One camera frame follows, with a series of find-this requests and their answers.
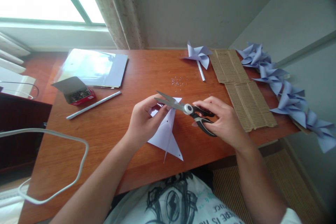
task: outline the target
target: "graphic t-shirt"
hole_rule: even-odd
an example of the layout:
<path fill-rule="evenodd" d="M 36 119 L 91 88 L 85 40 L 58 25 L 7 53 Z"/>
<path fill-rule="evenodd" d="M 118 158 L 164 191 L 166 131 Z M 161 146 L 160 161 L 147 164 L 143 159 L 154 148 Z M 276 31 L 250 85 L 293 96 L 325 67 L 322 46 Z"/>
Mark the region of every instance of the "graphic t-shirt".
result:
<path fill-rule="evenodd" d="M 245 224 L 190 172 L 130 191 L 104 222 L 115 223 Z M 287 209 L 281 223 L 301 222 L 293 210 Z"/>

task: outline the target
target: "red box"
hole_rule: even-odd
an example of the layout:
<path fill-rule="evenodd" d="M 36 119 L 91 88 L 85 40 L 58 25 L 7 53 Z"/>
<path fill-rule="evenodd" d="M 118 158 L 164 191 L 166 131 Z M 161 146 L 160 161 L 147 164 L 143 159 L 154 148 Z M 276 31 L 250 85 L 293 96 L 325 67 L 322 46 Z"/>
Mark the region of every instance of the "red box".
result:
<path fill-rule="evenodd" d="M 55 88 L 64 94 L 68 104 L 78 106 L 93 98 L 96 98 L 94 91 L 87 87 L 78 77 L 70 77 L 52 84 Z"/>

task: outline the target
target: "pinwheel stick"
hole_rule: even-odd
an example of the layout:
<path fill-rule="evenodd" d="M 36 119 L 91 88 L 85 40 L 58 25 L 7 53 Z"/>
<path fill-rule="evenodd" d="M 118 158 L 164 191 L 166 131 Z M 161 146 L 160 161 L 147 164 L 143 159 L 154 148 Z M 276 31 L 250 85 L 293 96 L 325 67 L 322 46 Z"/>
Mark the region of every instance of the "pinwheel stick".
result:
<path fill-rule="evenodd" d="M 201 76 L 202 76 L 202 81 L 205 81 L 205 78 L 204 78 L 204 74 L 203 74 L 203 71 L 202 71 L 202 68 L 201 68 L 200 61 L 197 61 L 197 65 L 198 65 L 199 72 L 201 73 Z"/>

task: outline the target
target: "black scissors handle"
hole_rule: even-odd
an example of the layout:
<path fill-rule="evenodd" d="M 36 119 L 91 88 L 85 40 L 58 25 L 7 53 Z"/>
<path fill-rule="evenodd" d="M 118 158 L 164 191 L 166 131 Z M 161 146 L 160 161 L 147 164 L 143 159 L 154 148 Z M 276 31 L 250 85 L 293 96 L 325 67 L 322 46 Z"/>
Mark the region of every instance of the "black scissors handle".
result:
<path fill-rule="evenodd" d="M 212 121 L 210 121 L 208 118 L 203 118 L 203 117 L 200 117 L 198 114 L 196 114 L 195 113 L 196 112 L 196 110 L 194 109 L 194 112 L 193 113 L 191 113 L 190 114 L 190 116 L 197 122 L 197 125 L 207 134 L 207 135 L 209 135 L 209 136 L 211 136 L 211 137 L 216 137 L 216 135 L 214 134 L 214 133 L 212 133 L 211 131 L 209 131 L 209 130 L 207 130 L 206 129 L 206 127 L 204 126 L 204 123 L 206 122 L 206 123 L 213 123 Z"/>
<path fill-rule="evenodd" d="M 205 111 L 198 106 L 193 106 L 194 112 L 200 112 L 205 117 L 214 117 L 215 114 L 210 111 Z"/>

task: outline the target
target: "person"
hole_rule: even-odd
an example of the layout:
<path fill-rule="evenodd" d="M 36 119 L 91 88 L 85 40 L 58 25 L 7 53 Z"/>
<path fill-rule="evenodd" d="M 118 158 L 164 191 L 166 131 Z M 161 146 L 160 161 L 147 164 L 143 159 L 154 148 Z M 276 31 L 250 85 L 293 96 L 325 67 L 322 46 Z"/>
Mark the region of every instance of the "person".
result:
<path fill-rule="evenodd" d="M 56 223 L 202 223 L 243 224 L 211 189 L 190 172 L 130 191 L 108 214 L 128 163 L 157 131 L 169 107 L 150 96 L 134 106 L 124 137 L 51 221 Z M 205 127 L 236 151 L 240 186 L 253 220 L 261 224 L 301 223 L 272 182 L 257 147 L 234 109 L 216 97 L 196 101 L 217 121 Z M 158 110 L 152 117 L 150 113 Z"/>

